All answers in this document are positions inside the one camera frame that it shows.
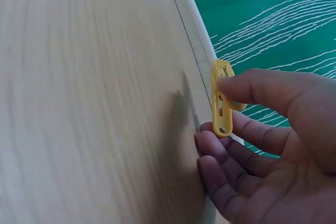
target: wood grain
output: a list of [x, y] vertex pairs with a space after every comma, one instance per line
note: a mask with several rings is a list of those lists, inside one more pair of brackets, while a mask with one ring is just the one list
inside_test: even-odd
[[174, 0], [0, 0], [0, 223], [201, 223], [210, 118]]

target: green patterned cloth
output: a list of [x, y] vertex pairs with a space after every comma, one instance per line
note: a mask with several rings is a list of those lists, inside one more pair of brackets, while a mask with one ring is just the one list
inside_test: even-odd
[[[217, 57], [228, 60], [236, 73], [258, 67], [336, 79], [336, 0], [195, 1]], [[258, 105], [244, 113], [266, 124], [289, 125]]]

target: hand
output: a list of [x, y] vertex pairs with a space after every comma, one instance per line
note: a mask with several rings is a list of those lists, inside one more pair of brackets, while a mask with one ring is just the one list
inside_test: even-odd
[[259, 156], [205, 123], [196, 144], [206, 191], [231, 223], [336, 223], [336, 82], [315, 74], [249, 70], [219, 80], [235, 102], [289, 119], [272, 127], [234, 112], [233, 133], [278, 158]]

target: yellow plastic clip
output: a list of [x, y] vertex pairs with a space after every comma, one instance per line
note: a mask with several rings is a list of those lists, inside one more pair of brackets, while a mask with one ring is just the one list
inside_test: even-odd
[[231, 135], [233, 129], [232, 109], [243, 110], [246, 108], [246, 104], [229, 101], [217, 88], [218, 78], [234, 75], [235, 73], [228, 61], [214, 61], [211, 67], [212, 121], [214, 133], [218, 137]]

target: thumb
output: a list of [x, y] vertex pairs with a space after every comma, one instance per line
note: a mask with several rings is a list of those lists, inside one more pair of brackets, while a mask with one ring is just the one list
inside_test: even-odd
[[218, 81], [230, 100], [261, 104], [289, 123], [321, 169], [336, 173], [336, 83], [310, 73], [253, 69]]

